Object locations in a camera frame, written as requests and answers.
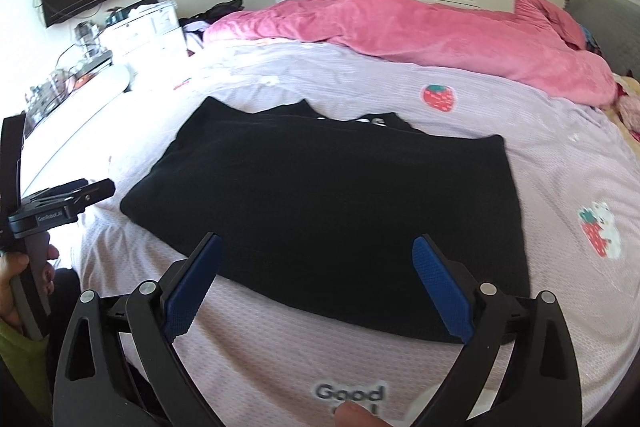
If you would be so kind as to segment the green sleeve forearm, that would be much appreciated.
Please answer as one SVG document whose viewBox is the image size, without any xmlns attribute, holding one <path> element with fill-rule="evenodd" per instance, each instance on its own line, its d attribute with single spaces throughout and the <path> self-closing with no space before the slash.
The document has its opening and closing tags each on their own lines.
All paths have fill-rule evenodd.
<svg viewBox="0 0 640 427">
<path fill-rule="evenodd" d="M 1 321 L 0 336 L 2 361 L 30 404 L 43 419 L 50 421 L 52 398 L 47 374 L 49 337 L 31 340 L 5 321 Z"/>
</svg>

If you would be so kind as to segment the right hand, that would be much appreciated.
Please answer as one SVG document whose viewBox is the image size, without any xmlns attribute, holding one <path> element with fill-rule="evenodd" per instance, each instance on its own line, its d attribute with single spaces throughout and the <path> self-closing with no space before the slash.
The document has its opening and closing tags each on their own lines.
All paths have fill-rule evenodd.
<svg viewBox="0 0 640 427">
<path fill-rule="evenodd" d="M 353 402 L 341 404 L 334 413 L 335 427 L 390 427 L 386 421 Z"/>
</svg>

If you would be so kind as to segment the left hand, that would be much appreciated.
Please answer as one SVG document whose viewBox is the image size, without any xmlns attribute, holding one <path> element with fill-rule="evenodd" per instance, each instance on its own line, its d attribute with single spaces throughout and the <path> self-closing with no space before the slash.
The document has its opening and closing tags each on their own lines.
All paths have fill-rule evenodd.
<svg viewBox="0 0 640 427">
<path fill-rule="evenodd" d="M 58 248 L 49 244 L 47 259 L 56 260 L 60 257 Z M 23 321 L 15 306 L 14 292 L 11 281 L 24 272 L 29 265 L 29 259 L 23 253 L 3 253 L 1 255 L 1 320 L 20 334 L 23 332 Z M 42 270 L 42 288 L 51 296 L 54 291 L 55 269 L 47 262 Z"/>
</svg>

